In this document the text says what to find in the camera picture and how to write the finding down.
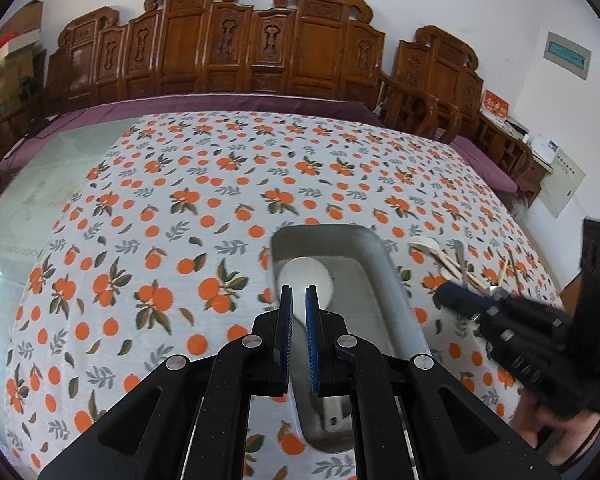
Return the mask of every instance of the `metal spoon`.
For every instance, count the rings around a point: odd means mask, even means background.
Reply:
[[[466,260],[464,259],[464,244],[460,240],[454,240],[454,248],[456,249],[456,258],[460,264],[460,272],[462,272],[462,286],[467,288],[466,276]]]
[[[498,281],[495,285],[491,285],[489,287],[489,297],[494,300],[504,300],[509,295],[509,292],[503,288],[502,282],[504,281],[504,277],[507,273],[507,269],[509,268],[509,262],[505,260],[504,266],[500,269],[500,273],[498,275]]]

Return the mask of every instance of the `utensil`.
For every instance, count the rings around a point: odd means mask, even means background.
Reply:
[[[315,258],[300,256],[287,262],[278,275],[278,294],[282,286],[293,290],[294,317],[306,328],[304,292],[309,285],[315,285],[320,308],[327,308],[333,297],[333,278],[322,263]]]
[[[462,272],[462,286],[467,288],[467,275],[466,275],[466,260],[464,259],[464,244],[460,240],[454,240],[454,247],[456,249],[456,258],[460,264],[460,272]]]
[[[434,238],[428,236],[414,236],[409,238],[409,245],[424,248],[426,252],[433,254],[437,260],[442,263],[454,276],[458,277],[458,280],[462,279],[462,276],[457,273],[458,266],[443,253],[440,244]]]
[[[502,268],[500,269],[500,273],[498,274],[498,281],[496,282],[496,285],[502,286],[502,282],[504,281],[504,277],[507,273],[508,268],[509,268],[509,261],[505,260],[504,265],[502,266]]]
[[[435,238],[431,238],[428,236],[414,236],[409,238],[409,245],[417,246],[419,248],[424,248],[427,252],[433,254],[437,260],[444,265],[451,273],[455,276],[458,276],[458,280],[461,280],[461,275],[458,274],[458,270],[460,270],[460,265],[454,261],[452,258],[443,253],[440,248],[440,244]],[[487,294],[486,290],[488,286],[482,282],[479,278],[476,278],[472,273],[467,274],[468,281],[481,293]]]
[[[513,275],[516,277],[516,293],[520,294],[520,296],[522,296],[521,287],[520,287],[520,278],[518,277],[518,270],[516,269],[516,261],[513,257],[513,252],[511,251],[511,248],[509,248],[509,258],[511,258],[511,267],[513,267]]]
[[[498,274],[498,281],[495,285],[491,285],[489,287],[489,297],[494,300],[504,300],[509,295],[507,289],[503,288],[502,282],[504,281],[504,277],[507,273],[507,269],[509,268],[509,261],[505,260],[504,265],[500,269],[500,273]]]
[[[440,267],[440,276],[442,276],[448,282],[456,282],[457,280],[461,279],[459,276],[451,273],[451,271],[445,266]]]

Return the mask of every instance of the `metal screw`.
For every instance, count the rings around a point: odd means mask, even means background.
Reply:
[[[413,364],[420,370],[431,370],[433,368],[433,359],[428,355],[416,355]]]
[[[245,348],[256,348],[262,344],[262,338],[259,335],[249,334],[242,338],[242,346]]]
[[[357,344],[358,340],[351,334],[341,335],[338,338],[338,345],[342,346],[343,348],[353,348]]]
[[[180,370],[187,364],[187,358],[181,355],[172,355],[167,359],[167,368],[169,370]]]
[[[505,342],[511,339],[513,336],[515,336],[513,330],[509,330],[508,328],[502,334],[500,334],[500,338]]]

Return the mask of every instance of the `carved wooden panel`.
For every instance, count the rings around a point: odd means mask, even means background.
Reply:
[[[145,0],[162,13],[156,46],[156,93],[203,91],[203,54],[213,0]]]
[[[470,117],[475,117],[480,111],[482,99],[482,79],[475,72],[462,72],[456,87],[456,106]]]
[[[107,27],[96,40],[96,61],[91,88],[93,104],[115,102],[122,98],[123,54],[127,26]]]
[[[96,40],[103,28],[117,22],[116,10],[101,7],[76,18],[60,32],[60,49],[49,57],[46,113],[95,104],[90,91],[97,70]]]
[[[295,11],[257,10],[251,17],[246,91],[288,93]]]
[[[343,77],[338,94],[362,101],[369,108],[378,96],[378,71],[382,63],[384,34],[366,23],[349,20]]]
[[[212,5],[203,59],[205,91],[243,90],[252,13],[253,7]]]
[[[274,0],[277,7],[288,3]],[[357,18],[350,19],[355,13]],[[366,36],[362,28],[352,30],[353,23],[367,24],[372,17],[371,8],[363,0],[298,0],[288,92],[342,98],[348,75],[357,77],[363,86],[366,82],[374,87],[379,69],[378,45],[381,56],[384,34],[368,25]]]
[[[395,57],[394,76],[403,83],[424,90],[427,86],[427,54],[429,49],[419,43],[400,40]]]
[[[126,72],[128,74],[148,70],[151,66],[158,19],[156,14],[145,14],[129,23],[126,49]]]
[[[474,50],[440,28],[419,28],[415,42],[401,41],[394,76],[456,105],[466,124],[474,124],[480,109],[482,79],[475,73],[478,57]]]
[[[145,0],[145,12],[121,26],[109,7],[85,14],[62,30],[49,58],[45,111],[204,91],[347,98],[373,107],[384,34],[369,25],[371,8],[363,0],[289,3],[253,10],[237,0]],[[456,60],[465,52],[447,50]],[[467,81],[470,101],[475,81]]]
[[[126,27],[104,30],[98,42],[96,81],[116,78],[120,73]]]

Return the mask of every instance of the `metal tray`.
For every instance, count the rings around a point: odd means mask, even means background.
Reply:
[[[333,278],[333,299],[321,305],[344,317],[349,333],[371,341],[384,354],[410,359],[430,354],[394,264],[382,240],[362,226],[320,224],[290,226],[271,238],[274,277],[293,258],[310,256],[320,261]],[[294,310],[304,305],[294,305]],[[322,403],[312,394],[306,329],[294,319],[291,383],[302,434],[315,448],[328,453],[354,447],[350,416],[338,431],[323,427]],[[349,399],[343,398],[348,415]]]

